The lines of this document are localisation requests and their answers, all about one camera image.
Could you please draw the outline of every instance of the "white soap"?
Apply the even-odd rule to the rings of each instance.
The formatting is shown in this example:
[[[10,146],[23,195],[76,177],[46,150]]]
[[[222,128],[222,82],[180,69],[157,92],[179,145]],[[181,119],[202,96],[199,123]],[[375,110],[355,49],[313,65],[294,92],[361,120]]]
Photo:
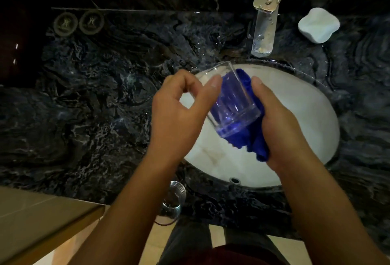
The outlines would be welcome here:
[[[299,31],[313,43],[324,43],[340,28],[340,21],[321,7],[312,8],[298,23]]]

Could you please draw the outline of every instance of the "forearm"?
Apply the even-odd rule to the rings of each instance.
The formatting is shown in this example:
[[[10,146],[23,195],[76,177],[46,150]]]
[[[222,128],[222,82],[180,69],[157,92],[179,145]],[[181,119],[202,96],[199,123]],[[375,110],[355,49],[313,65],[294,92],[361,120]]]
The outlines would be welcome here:
[[[315,264],[389,264],[347,195],[316,158],[278,171],[294,223]]]
[[[146,156],[69,265],[138,264],[175,170]]]

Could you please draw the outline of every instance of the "sink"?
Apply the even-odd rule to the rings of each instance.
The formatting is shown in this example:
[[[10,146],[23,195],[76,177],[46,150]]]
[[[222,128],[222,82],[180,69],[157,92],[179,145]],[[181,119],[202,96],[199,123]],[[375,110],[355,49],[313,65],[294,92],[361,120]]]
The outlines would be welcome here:
[[[261,65],[234,65],[249,76],[258,76],[298,119],[302,132],[311,149],[322,163],[327,163],[335,154],[340,131],[336,113],[328,98],[313,85],[294,75]],[[186,93],[180,102],[189,108],[193,98]],[[266,163],[256,160],[246,147],[237,149],[215,132],[209,120],[185,159],[215,178],[261,188],[280,185],[277,174]]]

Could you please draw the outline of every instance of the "black marble countertop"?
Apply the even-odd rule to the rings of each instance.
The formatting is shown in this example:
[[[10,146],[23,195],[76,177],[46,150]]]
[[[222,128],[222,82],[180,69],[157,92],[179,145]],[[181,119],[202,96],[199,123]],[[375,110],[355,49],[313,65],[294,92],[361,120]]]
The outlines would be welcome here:
[[[80,3],[53,1],[46,3]],[[253,0],[86,3],[91,1],[101,8],[123,8],[130,1],[135,11],[102,11],[106,23],[100,33],[77,30],[69,37],[57,36],[51,26],[61,10],[48,12],[36,84],[0,87],[1,185],[111,204],[145,153],[152,98],[167,75],[223,60],[270,65],[312,83],[330,99],[341,137],[327,168],[369,234],[390,253],[388,0],[283,0],[274,52],[265,59],[250,54]],[[164,1],[169,11],[162,10]],[[341,22],[322,45],[306,40],[297,28],[315,6]],[[79,18],[83,13],[72,12]],[[187,163],[177,177],[187,189],[183,214],[299,238],[280,187],[232,185]]]

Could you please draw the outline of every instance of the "faucet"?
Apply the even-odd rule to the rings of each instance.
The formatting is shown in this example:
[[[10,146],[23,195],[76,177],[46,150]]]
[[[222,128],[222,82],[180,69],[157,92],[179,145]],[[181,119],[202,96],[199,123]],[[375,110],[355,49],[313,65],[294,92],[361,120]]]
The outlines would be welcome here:
[[[253,1],[253,6],[257,9],[257,18],[251,53],[255,57],[266,57],[272,52],[279,3],[280,0]]]

